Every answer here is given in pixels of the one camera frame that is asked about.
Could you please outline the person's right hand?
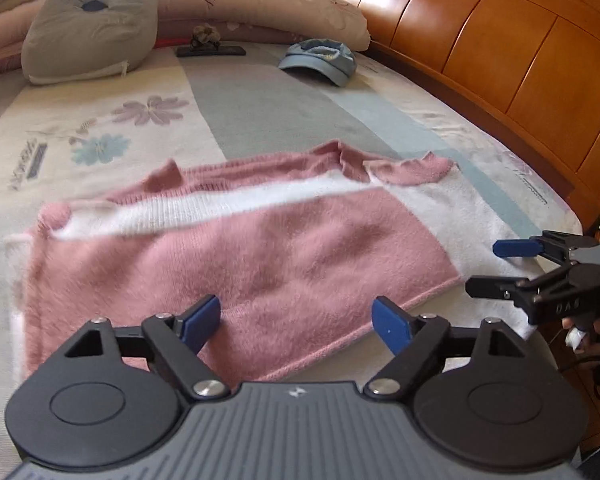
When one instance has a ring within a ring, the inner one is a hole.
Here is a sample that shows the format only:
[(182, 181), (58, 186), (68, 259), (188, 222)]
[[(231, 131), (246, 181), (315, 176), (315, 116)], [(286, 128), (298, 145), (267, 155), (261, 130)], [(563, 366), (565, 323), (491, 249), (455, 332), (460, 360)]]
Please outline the person's right hand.
[(592, 330), (586, 333), (579, 347), (574, 350), (574, 354), (577, 356), (579, 367), (582, 370), (588, 370), (600, 364), (594, 360), (594, 356), (600, 356), (600, 318), (594, 322)]

